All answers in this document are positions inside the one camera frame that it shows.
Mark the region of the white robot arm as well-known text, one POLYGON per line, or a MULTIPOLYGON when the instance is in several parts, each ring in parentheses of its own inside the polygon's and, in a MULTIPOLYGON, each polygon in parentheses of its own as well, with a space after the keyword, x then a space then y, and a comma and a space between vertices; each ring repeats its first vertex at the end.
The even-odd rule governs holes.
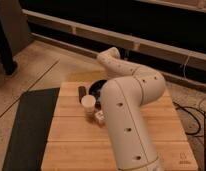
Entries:
POLYGON ((120 59, 116 47, 98 54, 108 74, 100 94, 101 108, 118 171, 164 171, 140 112, 165 91, 155 69, 120 59))

